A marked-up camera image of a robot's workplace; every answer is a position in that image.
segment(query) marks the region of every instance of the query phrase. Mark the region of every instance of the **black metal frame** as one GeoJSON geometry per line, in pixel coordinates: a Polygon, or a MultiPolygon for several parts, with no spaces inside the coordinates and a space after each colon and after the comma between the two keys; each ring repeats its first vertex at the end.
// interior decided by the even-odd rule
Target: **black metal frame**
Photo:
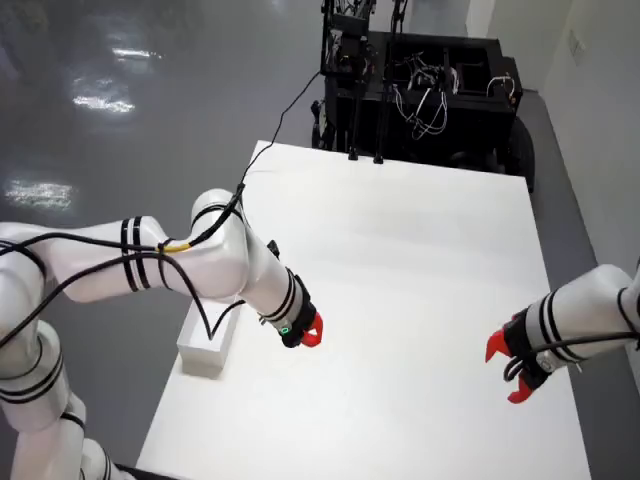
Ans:
{"type": "MultiPolygon", "coordinates": [[[[325,74],[325,108],[328,121],[336,129],[337,149],[349,153],[350,159],[357,159],[357,149],[374,156],[376,163],[382,163],[384,156],[400,160],[420,161],[446,165],[458,152],[473,152],[479,156],[503,149],[509,139],[511,125],[515,118],[522,89],[515,61],[504,57],[498,40],[470,39],[428,35],[397,33],[398,25],[404,20],[403,0],[395,0],[391,22],[391,32],[370,32],[360,37],[361,44],[377,51],[373,73],[370,78],[331,72],[327,68],[327,48],[330,32],[336,23],[332,19],[333,0],[326,0],[324,6],[322,69],[325,74]],[[389,105],[393,98],[395,64],[392,61],[398,53],[415,49],[431,49],[441,52],[449,121],[442,135],[425,136],[418,142],[402,141],[402,132],[408,130],[404,119],[396,112],[395,105],[389,105]],[[493,77],[509,75],[516,88],[513,97],[507,89],[496,84],[490,96],[477,89],[461,89],[457,95],[452,92],[453,78],[450,67],[465,64],[460,60],[465,56],[479,55],[486,68],[486,82],[493,77]],[[400,144],[408,144],[415,151],[405,152],[400,144]]],[[[435,114],[440,98],[437,95],[426,99],[421,112],[425,118],[435,114]]],[[[405,92],[409,107],[415,107],[422,99],[422,92],[405,92]]]]}

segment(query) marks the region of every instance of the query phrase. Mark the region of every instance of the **white wire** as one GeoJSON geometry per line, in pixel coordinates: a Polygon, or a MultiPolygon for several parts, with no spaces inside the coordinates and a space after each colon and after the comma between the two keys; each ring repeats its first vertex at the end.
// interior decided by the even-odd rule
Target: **white wire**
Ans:
{"type": "Polygon", "coordinates": [[[453,94],[458,94],[458,88],[460,87],[460,80],[458,79],[458,72],[455,68],[451,67],[451,74],[453,75],[453,94]]]}
{"type": "Polygon", "coordinates": [[[440,135],[442,132],[444,132],[446,126],[447,126],[447,121],[448,121],[448,107],[447,107],[447,96],[445,94],[445,92],[441,92],[440,94],[440,106],[438,107],[438,110],[436,111],[436,114],[433,116],[433,118],[431,119],[431,123],[429,123],[429,125],[426,125],[422,120],[420,120],[418,118],[418,113],[420,113],[420,110],[422,108],[422,105],[425,101],[425,99],[427,98],[427,95],[429,94],[431,89],[428,89],[425,94],[422,96],[422,100],[420,101],[420,104],[418,105],[418,109],[416,110],[416,113],[412,113],[411,115],[407,116],[404,113],[404,100],[402,99],[402,95],[400,94],[400,90],[398,90],[398,87],[396,85],[393,85],[393,90],[395,92],[395,104],[396,107],[398,108],[398,112],[400,113],[400,115],[402,116],[402,118],[404,118],[404,120],[407,123],[412,123],[413,124],[413,130],[411,132],[411,138],[413,138],[414,140],[420,140],[425,133],[428,133],[429,135],[440,135]],[[440,112],[442,111],[442,109],[444,109],[444,116],[442,119],[442,124],[440,126],[434,127],[433,124],[436,122],[436,120],[438,119],[438,116],[440,115],[440,112]]]}
{"type": "Polygon", "coordinates": [[[427,95],[429,95],[430,91],[431,91],[431,89],[427,88],[427,91],[424,92],[424,95],[422,96],[422,100],[420,100],[420,105],[418,105],[418,110],[416,110],[416,118],[418,117],[418,115],[420,115],[420,109],[422,108],[422,104],[424,103],[425,99],[427,98],[427,95]]]}
{"type": "Polygon", "coordinates": [[[424,125],[424,123],[416,118],[416,124],[413,127],[413,132],[411,133],[411,137],[414,140],[420,140],[425,133],[428,133],[429,135],[440,135],[442,132],[444,132],[446,126],[447,126],[447,121],[448,121],[448,112],[447,112],[448,108],[447,108],[447,96],[445,94],[445,92],[441,93],[441,101],[440,101],[440,106],[438,107],[438,110],[436,111],[436,114],[433,116],[433,119],[431,120],[431,123],[429,125],[424,125]],[[438,115],[440,114],[440,111],[444,108],[444,117],[442,119],[442,125],[440,125],[439,127],[434,127],[433,124],[434,122],[437,120],[438,115]],[[420,134],[418,136],[416,136],[416,130],[422,130],[420,132],[420,134]]]}
{"type": "Polygon", "coordinates": [[[493,82],[502,82],[502,84],[504,85],[507,80],[511,82],[511,93],[509,94],[509,98],[513,97],[513,94],[516,91],[516,82],[509,75],[505,75],[503,77],[493,77],[489,82],[489,85],[487,85],[487,97],[489,96],[489,90],[491,89],[491,85],[493,85],[493,82]]]}

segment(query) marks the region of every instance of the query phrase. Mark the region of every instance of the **gray floor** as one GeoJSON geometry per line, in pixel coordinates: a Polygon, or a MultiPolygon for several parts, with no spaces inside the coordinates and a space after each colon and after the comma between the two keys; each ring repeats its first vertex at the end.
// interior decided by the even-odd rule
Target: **gray floor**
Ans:
{"type": "MultiPolygon", "coordinates": [[[[467,1],[418,0],[417,29],[464,34],[467,1]]],[[[255,141],[317,70],[320,22],[319,0],[0,3],[2,220],[74,227],[148,214],[184,235],[195,197],[234,187],[255,141]]],[[[318,81],[290,112],[280,141],[309,145],[308,107],[321,91],[318,81]]],[[[540,97],[527,94],[520,115],[535,142],[533,206],[556,288],[594,256],[540,97]]],[[[116,461],[135,464],[187,305],[157,291],[93,305],[61,298],[45,312],[89,409],[88,435],[116,461]]],[[[636,478],[640,400],[624,353],[584,370],[572,380],[593,478],[636,478]]],[[[4,424],[0,435],[6,475],[4,424]]]]}

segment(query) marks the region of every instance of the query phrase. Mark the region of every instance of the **white box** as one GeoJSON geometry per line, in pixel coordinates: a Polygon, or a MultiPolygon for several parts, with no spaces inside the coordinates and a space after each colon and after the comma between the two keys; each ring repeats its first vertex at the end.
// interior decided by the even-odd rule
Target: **white box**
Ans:
{"type": "MultiPolygon", "coordinates": [[[[215,300],[202,299],[201,301],[209,324],[213,328],[228,305],[215,300]]],[[[183,365],[223,368],[231,345],[231,337],[243,307],[242,305],[231,310],[222,320],[213,339],[209,340],[198,308],[194,302],[191,302],[177,342],[183,365]]]]}

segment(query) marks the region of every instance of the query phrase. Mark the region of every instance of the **white tabletop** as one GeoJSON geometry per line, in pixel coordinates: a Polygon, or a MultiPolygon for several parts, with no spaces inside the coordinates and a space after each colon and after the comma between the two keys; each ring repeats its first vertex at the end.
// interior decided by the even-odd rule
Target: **white tabletop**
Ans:
{"type": "MultiPolygon", "coordinates": [[[[257,149],[264,143],[258,143],[257,149]]],[[[245,208],[324,318],[244,308],[224,370],[167,382],[138,468],[205,479],[587,479],[566,370],[512,405],[486,341],[548,291],[521,178],[275,145],[245,208]]]]}

